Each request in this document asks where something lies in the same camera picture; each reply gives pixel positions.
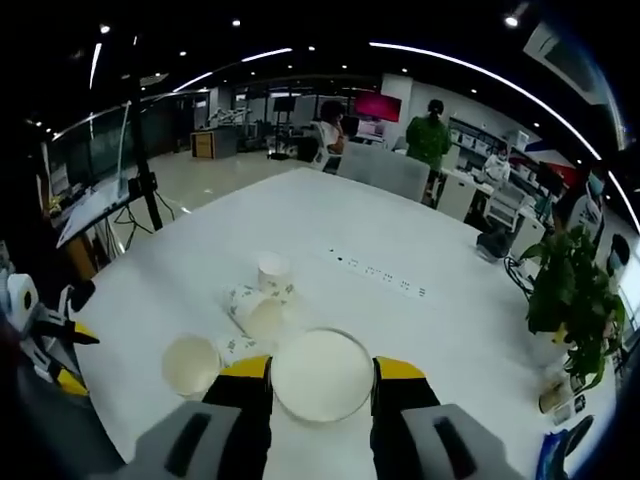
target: red screen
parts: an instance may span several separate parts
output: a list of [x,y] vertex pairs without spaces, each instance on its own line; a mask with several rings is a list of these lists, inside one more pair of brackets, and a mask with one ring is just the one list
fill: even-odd
[[370,115],[390,122],[397,122],[400,118],[399,98],[380,95],[379,93],[363,92],[356,98],[354,107],[359,115]]

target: office desk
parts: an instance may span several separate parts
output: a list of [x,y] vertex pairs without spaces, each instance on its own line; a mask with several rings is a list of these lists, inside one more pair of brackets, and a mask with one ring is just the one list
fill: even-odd
[[[344,329],[372,355],[420,368],[442,403],[459,404],[502,438],[508,461],[532,478],[552,425],[538,413],[527,302],[501,265],[478,257],[477,234],[416,202],[305,168],[178,218],[100,271],[78,313],[101,341],[76,351],[107,434],[130,461],[138,436],[182,402],[162,378],[165,348],[184,332],[211,341],[237,334],[216,298],[226,285],[254,284],[256,253],[270,250],[291,260],[302,324]],[[356,274],[347,256],[426,295]],[[612,402],[613,381],[607,371],[587,411]],[[276,401],[264,478],[375,478],[367,409],[311,429]]]

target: black ceiling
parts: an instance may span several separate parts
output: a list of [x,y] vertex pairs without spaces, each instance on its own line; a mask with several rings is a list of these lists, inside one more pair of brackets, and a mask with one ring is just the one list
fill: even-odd
[[[146,88],[144,95],[152,95],[171,91],[208,71],[216,73],[194,84],[194,88],[214,86],[223,80],[237,85],[317,74],[338,78],[345,73],[378,79],[379,83],[383,72],[400,73],[407,68],[418,81],[475,97],[530,128],[539,122],[540,136],[571,161],[591,158],[565,127],[505,85],[446,61],[368,45],[371,40],[397,43],[461,58],[513,81],[567,118],[605,159],[614,155],[617,145],[606,109],[588,105],[549,70],[522,53],[522,47],[541,18],[556,27],[562,25],[566,34],[587,42],[614,92],[623,99],[625,114],[636,120],[632,81],[624,69],[624,48],[616,50],[616,56],[608,54],[609,47],[602,38],[606,31],[606,45],[632,45],[633,30],[616,23],[621,21],[619,10],[614,8],[617,0],[609,2],[609,10],[603,11],[600,6],[597,12],[589,12],[585,6],[580,10],[556,7],[558,2],[550,4],[549,9],[531,2],[519,28],[508,29],[504,16],[518,3],[407,3],[398,4],[396,11],[388,6],[377,9],[373,3],[367,10],[348,3],[318,9],[315,4],[302,2],[268,7],[192,4],[162,13],[157,3],[149,11],[143,6],[133,11],[131,5],[126,9],[92,5],[91,12],[70,7],[38,8],[33,9],[37,12],[5,20],[9,34],[4,33],[8,47],[4,70],[5,75],[11,72],[9,91],[20,94],[14,97],[16,116],[41,121],[42,128],[59,131],[90,112],[126,99],[130,85],[121,77],[134,70],[140,76],[168,73],[163,81]],[[234,18],[241,20],[239,28],[231,25]],[[107,35],[100,34],[102,23],[111,27]],[[102,42],[103,49],[93,89],[89,90],[96,42]],[[316,51],[309,52],[309,45]],[[284,47],[294,51],[239,63],[244,57]],[[179,55],[182,50],[187,52],[184,57]],[[348,65],[347,71],[341,68],[343,64]],[[478,93],[471,94],[471,88]]]

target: power outlet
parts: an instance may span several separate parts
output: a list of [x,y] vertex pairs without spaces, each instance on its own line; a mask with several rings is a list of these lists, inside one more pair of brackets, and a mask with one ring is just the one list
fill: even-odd
[[374,280],[407,297],[424,299],[427,295],[427,290],[418,285],[417,282],[402,278],[395,273],[384,271],[383,269],[378,268],[375,263],[369,262],[363,258],[357,258],[356,256],[346,253],[346,251],[342,249],[325,248],[321,249],[319,253],[324,260],[339,267],[346,268],[361,277]]

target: white chair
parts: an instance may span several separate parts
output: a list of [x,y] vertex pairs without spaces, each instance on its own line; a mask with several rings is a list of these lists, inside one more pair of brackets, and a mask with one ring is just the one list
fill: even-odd
[[379,150],[370,185],[422,202],[431,167],[401,153]]
[[329,150],[327,150],[327,144],[325,142],[324,133],[322,127],[320,127],[320,123],[311,122],[311,126],[313,127],[312,136],[318,141],[318,151],[316,152],[316,156],[314,157],[311,165],[316,170],[324,171],[324,167],[327,166],[329,159],[340,158],[340,155],[330,153]]
[[502,183],[493,191],[484,208],[484,217],[505,225],[513,232],[518,222],[518,212],[527,194],[509,183]]
[[344,146],[337,175],[371,185],[371,177],[376,168],[376,155],[379,152],[382,152],[379,148],[348,142]]
[[444,190],[438,199],[438,211],[464,222],[476,187],[463,182],[454,175],[447,175]]

